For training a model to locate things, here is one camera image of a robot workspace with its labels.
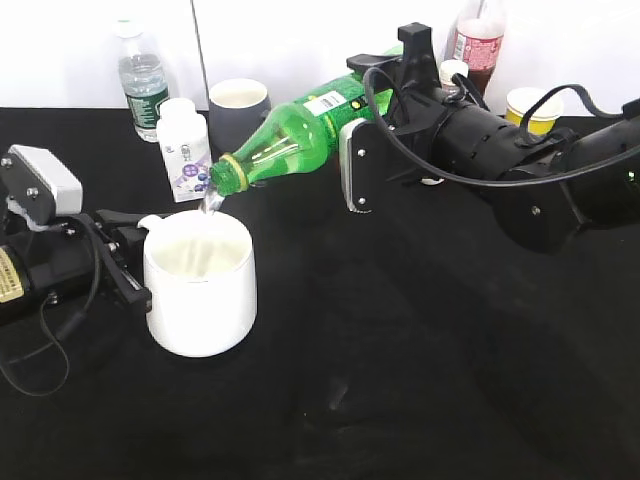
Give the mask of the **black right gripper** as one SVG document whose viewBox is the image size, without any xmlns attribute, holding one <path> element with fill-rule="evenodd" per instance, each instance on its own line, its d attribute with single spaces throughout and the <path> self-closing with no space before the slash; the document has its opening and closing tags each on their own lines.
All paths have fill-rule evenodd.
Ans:
<svg viewBox="0 0 640 480">
<path fill-rule="evenodd" d="M 403 54 L 358 54 L 346 59 L 357 74 L 378 68 L 418 89 L 440 86 L 432 29 L 419 22 L 398 28 Z M 450 101 L 441 89 L 425 95 L 415 88 L 393 95 L 384 116 L 391 158 L 389 181 L 443 178 L 464 185 L 543 185 L 567 175 L 553 166 L 554 157 L 575 141 L 575 132 L 555 128 L 531 134 L 464 98 Z"/>
</svg>

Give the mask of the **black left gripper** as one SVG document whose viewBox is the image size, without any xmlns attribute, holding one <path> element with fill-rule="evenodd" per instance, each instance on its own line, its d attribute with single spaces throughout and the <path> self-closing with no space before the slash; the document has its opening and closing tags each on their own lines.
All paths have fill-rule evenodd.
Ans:
<svg viewBox="0 0 640 480">
<path fill-rule="evenodd" d="M 97 210 L 95 221 L 116 241 L 143 241 L 148 231 L 139 222 L 149 213 Z M 1 303 L 1 323 L 9 325 L 35 312 L 53 294 L 59 300 L 87 296 L 92 304 L 104 274 L 116 302 L 132 314 L 147 314 L 151 292 L 127 270 L 114 242 L 101 243 L 98 227 L 86 213 L 58 218 L 47 230 L 30 230 L 16 213 L 1 217 L 1 252 L 8 265 L 1 269 L 5 280 L 16 276 L 17 297 Z"/>
</svg>

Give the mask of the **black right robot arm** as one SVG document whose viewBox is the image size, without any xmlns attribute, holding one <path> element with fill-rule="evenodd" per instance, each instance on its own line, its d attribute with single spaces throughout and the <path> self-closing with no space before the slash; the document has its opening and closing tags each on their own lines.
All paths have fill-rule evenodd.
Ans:
<svg viewBox="0 0 640 480">
<path fill-rule="evenodd" d="M 416 166 L 486 200 L 511 240 L 550 253 L 584 231 L 638 222 L 638 101 L 609 113 L 585 87 L 565 84 L 545 92 L 513 124 L 489 112 L 464 77 L 457 79 L 460 92 L 444 92 L 430 27 L 401 26 L 398 39 L 402 54 L 391 69 L 392 84 L 408 105 L 404 125 L 385 131 L 390 143 Z M 608 126 L 586 136 L 569 127 L 531 132 L 533 116 L 563 91 Z"/>
</svg>

